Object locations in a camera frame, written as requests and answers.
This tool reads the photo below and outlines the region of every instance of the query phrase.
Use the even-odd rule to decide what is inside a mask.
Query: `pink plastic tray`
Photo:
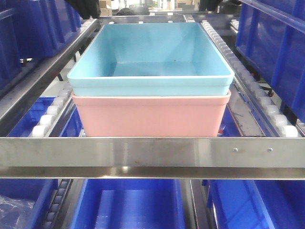
[[[83,97],[72,95],[87,136],[217,136],[225,96]]]

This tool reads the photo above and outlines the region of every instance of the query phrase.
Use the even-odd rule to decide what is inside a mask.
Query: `plastic bag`
[[[32,200],[0,196],[0,229],[23,229],[34,203]]]

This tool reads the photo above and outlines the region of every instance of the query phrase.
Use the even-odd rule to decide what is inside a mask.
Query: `stainless steel bar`
[[[1,167],[0,178],[186,178],[305,180],[305,168]]]
[[[69,46],[38,64],[18,85],[0,100],[0,136],[6,136],[47,88],[60,70],[100,26],[98,20],[86,21],[81,33]]]
[[[303,138],[0,138],[0,177],[304,179]]]

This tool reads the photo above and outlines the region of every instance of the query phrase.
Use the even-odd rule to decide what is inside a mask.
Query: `blue storage crate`
[[[40,229],[57,186],[56,179],[0,179],[0,195],[35,201],[24,229]]]
[[[8,137],[28,137],[34,126],[39,122],[41,116],[47,112],[53,100],[54,96],[38,98],[24,117],[12,129]]]
[[[184,229],[178,180],[85,180],[70,229]]]
[[[305,1],[242,2],[237,49],[305,122]]]
[[[76,108],[72,111],[70,118],[64,126],[60,136],[61,137],[78,137],[82,129],[80,115]]]
[[[219,229],[304,228],[303,181],[210,180],[208,184]]]
[[[0,0],[0,90],[20,71],[19,51],[12,24],[13,9],[8,9],[5,0]]]
[[[20,58],[58,53],[80,31],[77,12],[65,0],[10,0]]]
[[[233,76],[195,22],[105,25],[68,74],[77,96],[226,95]]]

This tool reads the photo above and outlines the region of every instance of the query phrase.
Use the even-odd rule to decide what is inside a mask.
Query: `storage rack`
[[[66,49],[37,65],[34,71],[0,100],[0,177],[72,178],[67,187],[69,192],[61,202],[52,228],[68,228],[82,178],[183,178],[181,188],[187,228],[212,225],[213,213],[205,208],[205,190],[196,179],[305,179],[303,138],[280,137],[241,80],[236,63],[229,60],[235,71],[235,80],[230,88],[232,96],[228,108],[243,137],[5,137],[79,48],[100,29],[100,25],[111,21],[206,21],[217,28],[219,35],[230,36],[233,34],[230,22],[236,18],[236,15],[203,14],[101,17],[101,21],[87,20],[80,35]],[[70,98],[48,136],[58,135],[73,108]]]

